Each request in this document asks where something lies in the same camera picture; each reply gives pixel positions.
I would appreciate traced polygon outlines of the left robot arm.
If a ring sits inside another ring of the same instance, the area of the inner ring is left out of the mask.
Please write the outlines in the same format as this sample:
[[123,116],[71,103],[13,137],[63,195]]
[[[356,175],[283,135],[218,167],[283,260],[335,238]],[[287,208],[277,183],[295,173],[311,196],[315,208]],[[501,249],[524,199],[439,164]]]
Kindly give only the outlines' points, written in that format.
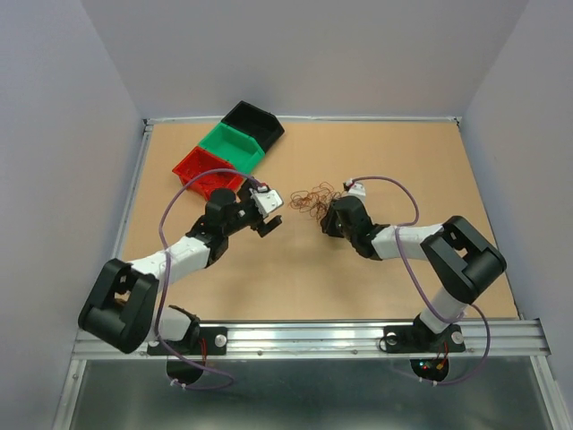
[[213,191],[190,231],[166,250],[131,262],[107,261],[83,305],[79,328],[123,353],[153,338],[158,293],[195,271],[206,269],[227,250],[229,237],[244,228],[265,237],[281,224],[269,215],[283,206],[278,191],[245,183],[239,192]]

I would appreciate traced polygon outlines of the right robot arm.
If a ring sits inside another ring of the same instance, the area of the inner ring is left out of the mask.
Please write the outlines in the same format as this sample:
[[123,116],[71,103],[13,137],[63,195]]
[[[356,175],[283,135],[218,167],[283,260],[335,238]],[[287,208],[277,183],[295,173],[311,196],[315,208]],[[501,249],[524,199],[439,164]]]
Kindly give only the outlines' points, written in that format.
[[365,259],[401,259],[409,275],[411,260],[427,262],[440,280],[433,299],[421,295],[425,308],[412,324],[384,336],[391,353],[426,352],[450,340],[448,330],[507,269],[500,251],[461,216],[427,227],[377,224],[359,198],[345,196],[330,203],[321,230],[348,240]]

